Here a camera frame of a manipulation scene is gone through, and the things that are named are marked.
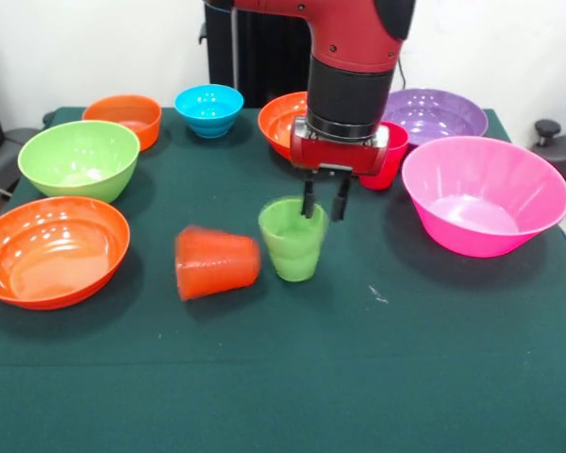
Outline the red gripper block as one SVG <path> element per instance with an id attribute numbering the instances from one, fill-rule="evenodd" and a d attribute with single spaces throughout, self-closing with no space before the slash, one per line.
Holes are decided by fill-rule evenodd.
<path id="1" fill-rule="evenodd" d="M 347 171 L 354 176 L 375 175 L 385 161 L 389 138 L 388 131 L 379 131 L 368 143 L 342 143 L 305 138 L 293 132 L 291 163 L 309 171 L 326 169 Z M 304 179 L 301 214 L 307 219 L 312 217 L 314 210 L 313 176 L 312 172 L 306 172 Z M 350 187 L 351 176 L 345 175 L 333 199 L 332 221 L 344 219 Z"/>

